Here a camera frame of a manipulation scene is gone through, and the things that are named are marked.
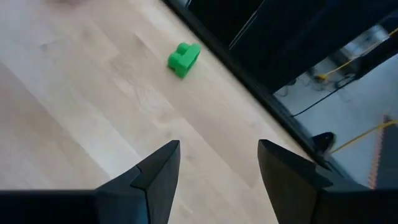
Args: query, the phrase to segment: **wooden floor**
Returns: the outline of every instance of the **wooden floor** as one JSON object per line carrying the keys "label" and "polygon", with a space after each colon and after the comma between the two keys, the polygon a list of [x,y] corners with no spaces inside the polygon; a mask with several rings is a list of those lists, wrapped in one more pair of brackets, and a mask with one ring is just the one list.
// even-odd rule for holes
{"label": "wooden floor", "polygon": [[95,188],[181,140],[170,223],[276,223],[257,142],[304,155],[159,0],[0,0],[0,189]]}

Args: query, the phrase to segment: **black metal edge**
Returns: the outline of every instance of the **black metal edge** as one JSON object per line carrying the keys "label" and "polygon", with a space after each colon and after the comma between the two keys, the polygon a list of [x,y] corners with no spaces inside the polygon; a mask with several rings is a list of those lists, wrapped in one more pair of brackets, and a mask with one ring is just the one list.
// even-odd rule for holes
{"label": "black metal edge", "polygon": [[173,0],[163,0],[171,10],[190,28],[190,30],[218,57],[230,72],[245,86],[253,97],[275,118],[275,120],[293,137],[303,150],[320,166],[330,169],[325,160],[315,153],[315,146],[304,133],[301,125],[292,117],[289,111],[270,94],[266,87],[245,75],[240,64],[232,58],[221,43],[207,31],[196,17]]}

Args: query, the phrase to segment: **yellow cable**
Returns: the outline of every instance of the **yellow cable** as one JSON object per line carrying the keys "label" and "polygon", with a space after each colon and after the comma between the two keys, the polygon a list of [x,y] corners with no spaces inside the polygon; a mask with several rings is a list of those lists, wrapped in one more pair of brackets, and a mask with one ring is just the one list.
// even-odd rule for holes
{"label": "yellow cable", "polygon": [[329,154],[333,154],[333,153],[338,152],[339,150],[341,150],[341,149],[349,146],[350,144],[360,140],[361,138],[365,137],[367,134],[371,133],[374,130],[384,129],[384,128],[392,125],[392,124],[398,124],[398,120],[388,121],[386,123],[380,124],[379,126],[376,126],[376,127],[372,128],[372,129],[369,129],[369,130],[365,131],[364,133],[360,134],[359,136],[356,136],[352,140],[348,141],[347,143],[343,144],[342,146],[338,147],[337,149],[334,149],[334,150],[330,151]]}
{"label": "yellow cable", "polygon": [[[391,36],[394,35],[396,32],[398,32],[398,27],[397,27],[395,30],[393,30],[392,32],[390,32],[390,33],[388,34],[388,36],[391,37]],[[377,45],[381,44],[382,42],[383,42],[383,40],[382,40],[382,41],[379,41],[379,42],[376,42],[376,43],[374,43],[374,44],[372,44],[372,46],[368,47],[368,48],[362,53],[362,55],[368,53],[369,51],[371,51],[372,49],[374,49],[375,47],[377,47]],[[332,71],[330,71],[330,72],[328,72],[328,73],[326,73],[326,74],[318,75],[318,77],[326,81],[326,80],[328,79],[328,76],[329,76],[330,74],[332,74],[333,72],[337,72],[338,70],[340,70],[340,69],[344,68],[345,66],[349,65],[351,62],[353,62],[353,61],[354,61],[355,59],[357,59],[358,57],[349,60],[348,62],[346,62],[346,63],[343,64],[342,66],[340,66],[340,67],[338,67],[338,68],[336,68],[336,69],[333,69]]]}

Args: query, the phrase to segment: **black cable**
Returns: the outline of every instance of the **black cable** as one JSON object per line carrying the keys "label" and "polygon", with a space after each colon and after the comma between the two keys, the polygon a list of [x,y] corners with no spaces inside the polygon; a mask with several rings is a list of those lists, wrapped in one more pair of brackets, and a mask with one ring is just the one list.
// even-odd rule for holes
{"label": "black cable", "polygon": [[294,117],[296,117],[296,116],[298,116],[298,115],[300,115],[300,114],[306,112],[307,110],[311,109],[313,106],[319,104],[319,103],[322,102],[324,99],[328,98],[329,96],[331,96],[332,94],[336,93],[337,91],[339,91],[340,89],[344,88],[346,85],[352,83],[353,81],[355,81],[354,78],[353,78],[352,80],[350,80],[348,83],[345,83],[344,85],[340,86],[339,88],[333,90],[331,93],[327,94],[327,95],[326,95],[325,97],[323,97],[322,99],[316,101],[313,105],[309,106],[308,108],[304,109],[303,111],[301,111],[301,112],[299,112],[299,113],[297,113],[297,114],[295,114],[295,115],[292,115],[292,118],[294,118]]}

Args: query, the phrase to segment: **green plastic piece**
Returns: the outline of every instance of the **green plastic piece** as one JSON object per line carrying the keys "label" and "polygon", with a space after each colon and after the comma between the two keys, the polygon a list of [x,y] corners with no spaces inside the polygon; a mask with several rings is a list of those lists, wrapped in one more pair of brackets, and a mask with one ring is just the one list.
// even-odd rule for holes
{"label": "green plastic piece", "polygon": [[182,42],[178,45],[177,50],[169,56],[168,66],[178,77],[184,78],[197,61],[200,49],[199,44],[189,45]]}

